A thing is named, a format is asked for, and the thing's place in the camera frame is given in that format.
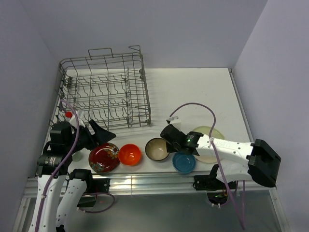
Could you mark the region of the dark blue bowl beige inside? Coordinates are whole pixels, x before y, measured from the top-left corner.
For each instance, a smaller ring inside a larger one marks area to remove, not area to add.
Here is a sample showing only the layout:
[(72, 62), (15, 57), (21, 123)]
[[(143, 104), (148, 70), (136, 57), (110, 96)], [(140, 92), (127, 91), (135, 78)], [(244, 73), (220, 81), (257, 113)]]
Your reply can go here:
[(163, 161), (169, 156), (167, 145), (162, 138), (153, 138), (145, 146), (146, 156), (153, 161)]

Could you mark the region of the light blue bowl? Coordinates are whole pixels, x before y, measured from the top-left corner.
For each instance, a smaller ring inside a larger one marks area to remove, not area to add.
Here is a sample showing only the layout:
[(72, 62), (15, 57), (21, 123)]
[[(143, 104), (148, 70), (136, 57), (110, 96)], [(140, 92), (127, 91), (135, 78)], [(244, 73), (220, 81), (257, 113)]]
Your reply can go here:
[(196, 158), (193, 155), (177, 152), (172, 157), (172, 165), (176, 171), (189, 174), (196, 167)]

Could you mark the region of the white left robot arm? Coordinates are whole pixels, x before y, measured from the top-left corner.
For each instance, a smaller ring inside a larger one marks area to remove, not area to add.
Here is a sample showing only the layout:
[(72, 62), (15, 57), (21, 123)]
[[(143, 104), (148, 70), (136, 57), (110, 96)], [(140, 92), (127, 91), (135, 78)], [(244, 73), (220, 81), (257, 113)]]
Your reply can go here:
[(116, 135), (89, 121), (94, 130), (67, 121), (55, 123), (50, 130), (50, 140), (37, 161), (37, 193), (30, 232), (67, 232), (73, 212), (79, 209), (83, 196), (108, 195), (95, 187), (93, 175), (88, 169), (75, 169), (70, 174), (68, 167), (75, 152), (86, 148), (94, 150)]

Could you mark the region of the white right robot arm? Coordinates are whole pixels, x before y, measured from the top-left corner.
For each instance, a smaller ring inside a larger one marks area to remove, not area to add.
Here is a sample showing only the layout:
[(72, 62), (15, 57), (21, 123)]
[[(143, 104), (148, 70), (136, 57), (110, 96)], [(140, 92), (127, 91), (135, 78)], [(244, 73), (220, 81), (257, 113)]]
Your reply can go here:
[(263, 187), (276, 187), (281, 157), (264, 140), (233, 142), (195, 131), (185, 134), (171, 124), (161, 131), (160, 137), (167, 142), (170, 152), (219, 159), (221, 168), (209, 176), (213, 188), (220, 188), (225, 181), (238, 180), (253, 180)]

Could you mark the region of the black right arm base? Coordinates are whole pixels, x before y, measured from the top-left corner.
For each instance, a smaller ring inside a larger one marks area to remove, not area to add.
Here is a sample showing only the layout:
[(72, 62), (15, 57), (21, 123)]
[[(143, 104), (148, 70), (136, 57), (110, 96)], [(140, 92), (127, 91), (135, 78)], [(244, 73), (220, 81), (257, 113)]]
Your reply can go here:
[(193, 188), (197, 191), (205, 190), (205, 191), (217, 191), (217, 190), (225, 190), (226, 186), (223, 181), (218, 180), (217, 174), (219, 172), (219, 165), (215, 164), (210, 174), (205, 175), (195, 175)]

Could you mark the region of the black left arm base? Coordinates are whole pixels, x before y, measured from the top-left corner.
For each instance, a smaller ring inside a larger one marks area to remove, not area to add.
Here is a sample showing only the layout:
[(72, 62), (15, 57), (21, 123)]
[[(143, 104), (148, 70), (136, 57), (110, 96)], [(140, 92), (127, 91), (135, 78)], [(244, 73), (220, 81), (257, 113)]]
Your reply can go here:
[(98, 195), (89, 195), (90, 193), (108, 193), (110, 187), (109, 178), (95, 178), (93, 179), (89, 188), (86, 189), (84, 196), (79, 200), (77, 207), (79, 208), (90, 208), (93, 207), (97, 200)]

